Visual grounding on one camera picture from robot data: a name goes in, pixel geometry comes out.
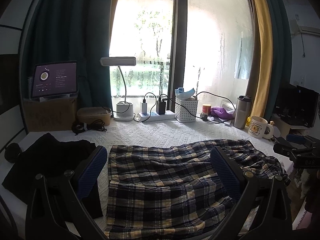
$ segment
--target cartoon bear mug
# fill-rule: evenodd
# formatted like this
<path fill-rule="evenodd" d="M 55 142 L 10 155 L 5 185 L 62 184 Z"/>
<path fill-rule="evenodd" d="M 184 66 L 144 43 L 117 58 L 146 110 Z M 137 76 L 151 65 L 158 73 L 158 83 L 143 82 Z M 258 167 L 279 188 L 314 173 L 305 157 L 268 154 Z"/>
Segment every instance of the cartoon bear mug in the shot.
<path fill-rule="evenodd" d="M 248 133 L 251 136 L 258 139 L 262 137 L 266 139 L 271 139 L 273 137 L 274 128 L 273 125 L 268 124 L 268 121 L 266 119 L 263 119 L 258 116 L 252 116 Z"/>

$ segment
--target stainless steel tumbler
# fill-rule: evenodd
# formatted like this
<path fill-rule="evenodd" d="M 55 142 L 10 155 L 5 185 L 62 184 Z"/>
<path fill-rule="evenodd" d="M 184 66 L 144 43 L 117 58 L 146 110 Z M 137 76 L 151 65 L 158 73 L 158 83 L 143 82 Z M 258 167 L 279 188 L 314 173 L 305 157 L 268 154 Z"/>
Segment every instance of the stainless steel tumbler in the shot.
<path fill-rule="evenodd" d="M 236 114 L 233 126 L 238 129 L 243 129 L 249 117 L 252 106 L 252 99 L 250 96 L 239 96 L 236 106 Z"/>

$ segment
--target curtain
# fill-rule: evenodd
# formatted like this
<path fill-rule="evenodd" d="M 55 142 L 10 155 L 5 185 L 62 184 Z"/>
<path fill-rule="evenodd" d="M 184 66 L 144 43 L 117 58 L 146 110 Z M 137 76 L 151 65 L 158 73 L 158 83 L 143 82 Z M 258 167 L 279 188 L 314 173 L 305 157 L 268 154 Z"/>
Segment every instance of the curtain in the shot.
<path fill-rule="evenodd" d="M 257 8 L 254 0 L 252 0 L 252 14 L 253 14 L 253 53 L 252 53 L 252 67 L 250 70 L 250 76 L 248 80 L 246 95 L 252 97 L 254 101 L 256 97 L 256 92 L 259 82 L 260 74 L 260 56 L 261 56 L 261 47 L 260 47 L 260 32 L 259 32 L 259 23 L 257 16 Z"/>
<path fill-rule="evenodd" d="M 290 81 L 292 63 L 290 27 L 282 0 L 252 1 L 255 6 L 254 15 L 256 13 L 258 21 L 258 24 L 255 22 L 252 62 L 258 62 L 260 59 L 260 67 L 252 65 L 247 95 L 251 95 L 254 99 L 251 116 L 257 115 L 269 120 L 280 85 Z"/>
<path fill-rule="evenodd" d="M 255 100 L 252 105 L 251 116 L 263 116 L 268 95 L 269 95 L 269 85 L 271 80 L 272 71 L 272 60 L 273 60 L 273 34 L 271 25 L 271 16 L 269 12 L 269 7 L 267 0 L 252 0 L 255 3 L 257 20 L 260 35 L 260 64 L 259 70 L 259 80 L 257 85 L 257 91 Z M 258 53 L 254 54 L 253 62 L 257 62 Z"/>
<path fill-rule="evenodd" d="M 116 12 L 116 5 L 117 5 L 117 3 L 118 3 L 118 0 L 112 0 L 112 1 L 111 1 L 109 45 L 110 45 L 110 42 L 111 42 L 111 34 L 112 34 L 113 20 L 114 20 L 114 18 L 115 18 L 115 12 Z"/>
<path fill-rule="evenodd" d="M 77 61 L 79 106 L 112 108 L 109 56 L 112 0 L 40 0 L 31 20 L 21 66 L 22 93 L 36 64 Z"/>

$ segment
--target computer monitor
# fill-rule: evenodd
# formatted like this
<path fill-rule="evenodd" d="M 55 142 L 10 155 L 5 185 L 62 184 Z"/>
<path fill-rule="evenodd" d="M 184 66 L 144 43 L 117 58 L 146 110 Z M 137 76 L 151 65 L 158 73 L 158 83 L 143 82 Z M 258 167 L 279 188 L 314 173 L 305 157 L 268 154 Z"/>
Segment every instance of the computer monitor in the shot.
<path fill-rule="evenodd" d="M 31 98 L 77 92 L 76 61 L 53 62 L 35 66 Z"/>

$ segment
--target textured white bedspread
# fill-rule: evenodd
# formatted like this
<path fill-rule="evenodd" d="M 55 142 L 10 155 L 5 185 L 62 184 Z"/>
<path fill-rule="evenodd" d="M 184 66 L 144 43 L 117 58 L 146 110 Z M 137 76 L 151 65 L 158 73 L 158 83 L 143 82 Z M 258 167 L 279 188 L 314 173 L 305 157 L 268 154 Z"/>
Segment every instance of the textured white bedspread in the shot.
<path fill-rule="evenodd" d="M 247 139 L 252 142 L 254 147 L 266 155 L 272 155 L 278 158 L 284 164 L 287 173 L 290 174 L 293 169 L 293 163 L 289 158 L 274 153 L 273 142 L 266 139 L 256 139 L 248 135 L 247 130 L 239 130 L 233 126 L 224 124 L 213 124 L 197 120 L 190 123 L 179 123 L 177 120 L 167 120 L 158 122 L 138 123 L 117 122 L 111 120 L 107 127 L 107 132 L 87 131 L 77 136 L 72 131 L 53 131 L 50 132 L 59 141 L 78 141 L 88 140 L 96 145 L 104 146 L 108 152 L 112 145 L 139 145 L 146 147 L 170 147 L 185 143 L 210 139 Z M 20 143 L 22 150 L 26 150 L 39 137 L 47 132 L 31 132 Z M 0 183 L 10 171 L 13 165 L 4 161 L 0 165 Z M 107 165 L 103 168 L 98 178 L 99 194 L 103 214 L 106 214 L 108 203 L 108 170 Z M 0 185 L 0 193 L 7 203 L 16 220 L 19 235 L 24 238 L 25 218 L 27 205 L 20 201 L 8 190 Z M 106 226 L 105 218 L 95 219 L 98 226 L 104 230 Z M 68 223 L 69 229 L 74 232 L 74 226 Z"/>

